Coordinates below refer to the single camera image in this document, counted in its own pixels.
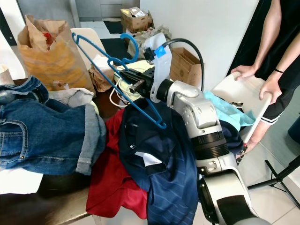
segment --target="black cable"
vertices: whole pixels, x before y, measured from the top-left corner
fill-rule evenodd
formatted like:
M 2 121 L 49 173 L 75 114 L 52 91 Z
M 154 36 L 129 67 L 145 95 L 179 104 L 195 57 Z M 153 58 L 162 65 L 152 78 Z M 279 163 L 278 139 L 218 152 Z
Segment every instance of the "black cable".
M 192 46 L 194 48 L 194 50 L 196 51 L 196 53 L 199 57 L 199 60 L 200 60 L 200 64 L 201 64 L 201 73 L 202 73 L 201 92 L 203 92 L 203 89 L 204 89 L 204 63 L 203 63 L 202 55 L 200 54 L 198 48 L 192 42 L 190 42 L 189 40 L 186 40 L 184 38 L 175 38 L 170 41 L 166 41 L 162 44 L 162 46 L 165 48 L 167 45 L 173 44 L 175 42 L 185 42 L 185 43 L 189 44 L 190 46 Z

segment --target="black shirt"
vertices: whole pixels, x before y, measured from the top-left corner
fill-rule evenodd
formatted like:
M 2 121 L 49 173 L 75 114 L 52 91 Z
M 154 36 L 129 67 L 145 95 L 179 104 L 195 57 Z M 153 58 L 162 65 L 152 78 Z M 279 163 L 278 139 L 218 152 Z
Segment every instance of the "black shirt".
M 300 32 L 300 0 L 281 0 L 282 20 L 279 35 L 255 76 L 264 80 L 278 65 L 290 43 Z M 293 90 L 300 85 L 300 55 L 278 82 L 280 88 Z

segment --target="black wristband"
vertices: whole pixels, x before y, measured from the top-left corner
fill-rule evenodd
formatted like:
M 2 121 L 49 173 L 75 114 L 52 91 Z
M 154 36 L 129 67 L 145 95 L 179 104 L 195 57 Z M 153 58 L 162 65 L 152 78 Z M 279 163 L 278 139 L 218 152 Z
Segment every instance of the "black wristband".
M 279 72 L 279 73 L 282 73 L 282 74 L 284 73 L 284 72 L 282 72 L 282 71 L 280 71 L 280 70 L 278 70 L 278 69 L 276 69 L 276 68 L 275 68 L 274 70 L 275 70 L 276 72 Z

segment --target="red shirt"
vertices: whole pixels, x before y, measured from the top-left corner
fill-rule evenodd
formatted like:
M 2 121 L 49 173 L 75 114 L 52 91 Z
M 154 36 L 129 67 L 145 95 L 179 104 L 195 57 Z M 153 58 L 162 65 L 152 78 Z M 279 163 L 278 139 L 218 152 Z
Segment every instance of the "red shirt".
M 119 157 L 120 125 L 124 110 L 107 121 L 106 148 L 92 168 L 86 211 L 112 218 L 123 206 L 141 219 L 147 218 L 147 192 L 140 189 Z

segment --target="black shorts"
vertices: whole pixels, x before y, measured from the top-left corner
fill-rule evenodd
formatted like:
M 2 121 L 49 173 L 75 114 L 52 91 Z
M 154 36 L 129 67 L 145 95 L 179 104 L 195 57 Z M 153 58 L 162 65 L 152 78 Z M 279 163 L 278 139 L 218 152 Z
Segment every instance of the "black shorts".
M 269 105 L 264 115 L 262 116 L 262 122 L 273 125 L 277 122 L 280 115 L 285 108 L 289 105 L 295 90 L 281 90 L 282 94 L 277 98 L 274 104 Z

